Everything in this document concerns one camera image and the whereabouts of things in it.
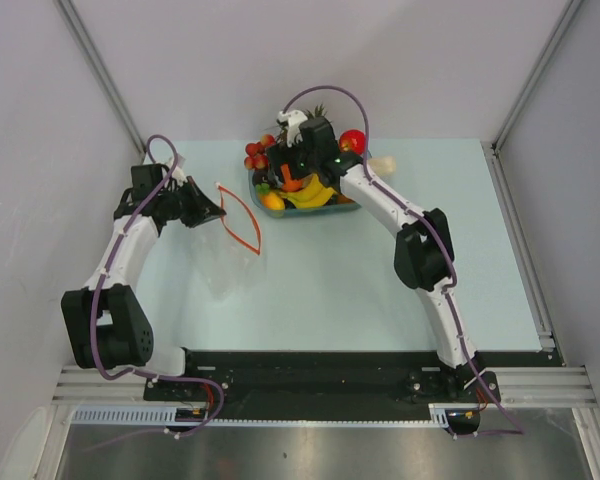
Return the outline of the orange fruit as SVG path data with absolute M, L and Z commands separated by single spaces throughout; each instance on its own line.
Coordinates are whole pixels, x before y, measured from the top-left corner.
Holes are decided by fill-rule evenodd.
M 290 167 L 288 164 L 282 164 L 280 167 L 283 182 L 281 190 L 287 193 L 297 192 L 304 187 L 303 179 L 294 179 L 291 175 Z

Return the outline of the clear zip top bag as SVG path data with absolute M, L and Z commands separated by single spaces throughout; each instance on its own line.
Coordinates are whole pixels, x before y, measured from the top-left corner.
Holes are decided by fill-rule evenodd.
M 224 300 L 249 286 L 263 258 L 263 235 L 248 203 L 226 185 L 216 182 L 212 199 L 225 214 L 194 230 L 190 257 L 211 297 Z

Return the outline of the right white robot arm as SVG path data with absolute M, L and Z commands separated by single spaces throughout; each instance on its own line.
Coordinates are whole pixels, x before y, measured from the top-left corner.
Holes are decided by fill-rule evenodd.
M 291 178 L 310 174 L 370 213 L 394 238 L 393 267 L 399 280 L 424 298 L 439 360 L 451 368 L 441 376 L 443 393 L 464 401 L 477 389 L 471 363 L 476 349 L 464 330 L 455 299 L 458 279 L 446 215 L 424 210 L 400 196 L 369 166 L 368 155 L 342 151 L 331 123 L 300 110 L 280 112 L 276 122 L 284 137 L 266 149 L 275 167 L 289 168 Z

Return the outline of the dark purple mangosteen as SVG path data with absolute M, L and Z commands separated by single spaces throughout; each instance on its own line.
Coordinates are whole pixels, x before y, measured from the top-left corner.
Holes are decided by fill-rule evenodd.
M 256 170 L 252 176 L 252 185 L 257 187 L 258 185 L 269 185 L 269 176 L 267 170 Z

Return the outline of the yellow mango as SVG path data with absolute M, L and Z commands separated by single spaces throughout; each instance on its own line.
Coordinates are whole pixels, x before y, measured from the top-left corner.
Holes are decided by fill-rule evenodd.
M 269 191 L 266 194 L 259 196 L 260 202 L 263 207 L 272 211 L 283 211 L 286 209 L 284 199 L 280 197 L 276 192 Z

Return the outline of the teal plastic fruit tray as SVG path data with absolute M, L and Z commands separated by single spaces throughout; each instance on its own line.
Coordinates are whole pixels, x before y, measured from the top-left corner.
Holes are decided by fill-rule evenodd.
M 336 147 L 287 148 L 284 143 L 249 143 L 244 166 L 249 171 L 254 204 L 274 218 L 355 211 L 360 206 L 321 183 L 318 168 L 343 153 Z

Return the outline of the yellow banana bunch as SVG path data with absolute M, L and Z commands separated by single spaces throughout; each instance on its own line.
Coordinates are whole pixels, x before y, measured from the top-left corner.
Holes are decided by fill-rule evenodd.
M 333 188 L 325 187 L 317 175 L 312 175 L 308 185 L 297 192 L 280 192 L 280 196 L 290 201 L 296 209 L 323 207 L 336 194 Z

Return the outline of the red strawberry cluster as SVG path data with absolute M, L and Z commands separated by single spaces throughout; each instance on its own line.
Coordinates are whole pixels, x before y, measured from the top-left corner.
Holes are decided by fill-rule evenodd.
M 273 146 L 275 140 L 276 138 L 273 135 L 265 134 L 257 142 L 247 143 L 245 146 L 244 167 L 249 171 L 266 170 L 269 166 L 266 149 Z

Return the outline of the small pineapple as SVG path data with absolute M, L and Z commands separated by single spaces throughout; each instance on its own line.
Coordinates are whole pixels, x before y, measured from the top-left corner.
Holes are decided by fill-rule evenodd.
M 327 114 L 327 110 L 323 103 L 315 106 L 313 109 L 307 109 L 304 111 L 305 115 L 308 119 L 314 118 L 325 118 Z

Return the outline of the red apple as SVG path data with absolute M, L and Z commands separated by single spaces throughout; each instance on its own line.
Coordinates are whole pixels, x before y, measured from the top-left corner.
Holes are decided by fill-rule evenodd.
M 341 152 L 350 151 L 360 156 L 368 153 L 367 136 L 361 130 L 350 129 L 344 131 L 339 137 L 338 145 Z

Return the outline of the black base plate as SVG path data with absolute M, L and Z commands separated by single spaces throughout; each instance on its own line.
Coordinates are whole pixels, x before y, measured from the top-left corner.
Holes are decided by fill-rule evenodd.
M 218 384 L 160 380 L 149 402 L 211 401 L 219 417 L 414 419 L 434 403 L 481 408 L 501 397 L 481 359 L 457 370 L 424 352 L 189 351 L 185 374 Z

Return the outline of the left aluminium frame post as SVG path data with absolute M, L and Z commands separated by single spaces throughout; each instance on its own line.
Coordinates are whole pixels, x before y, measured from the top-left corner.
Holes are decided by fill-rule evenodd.
M 55 0 L 54 5 L 126 136 L 143 156 L 146 152 L 144 139 L 75 3 Z

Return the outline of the aluminium frame post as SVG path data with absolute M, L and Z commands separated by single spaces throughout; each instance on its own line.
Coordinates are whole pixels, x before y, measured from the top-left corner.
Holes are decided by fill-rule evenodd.
M 587 1 L 584 0 L 569 0 L 564 5 L 529 74 L 526 76 L 521 90 L 517 94 L 494 139 L 490 142 L 491 149 L 494 152 L 502 150 L 511 131 L 523 114 L 524 109 L 531 100 L 544 75 L 547 73 L 551 62 L 567 37 L 577 16 L 586 4 Z
M 55 0 L 54 5 L 126 136 L 143 156 L 146 152 L 144 139 L 75 3 Z

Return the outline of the right aluminium frame post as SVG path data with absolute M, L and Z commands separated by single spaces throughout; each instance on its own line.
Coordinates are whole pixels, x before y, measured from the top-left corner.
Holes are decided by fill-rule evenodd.
M 521 90 L 517 94 L 494 139 L 490 142 L 491 149 L 494 152 L 502 150 L 511 131 L 523 114 L 524 109 L 531 100 L 544 75 L 547 73 L 551 62 L 567 37 L 577 16 L 586 4 L 587 1 L 584 0 L 569 0 L 564 5 L 529 74 L 526 76 Z

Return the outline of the aluminium front rail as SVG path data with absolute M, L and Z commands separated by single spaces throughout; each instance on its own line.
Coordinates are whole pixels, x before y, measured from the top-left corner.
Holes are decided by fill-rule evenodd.
M 597 399 L 583 367 L 491 369 L 507 408 L 593 408 Z M 52 402 L 57 405 L 145 405 L 145 381 L 123 377 L 109 382 L 93 370 L 62 369 Z

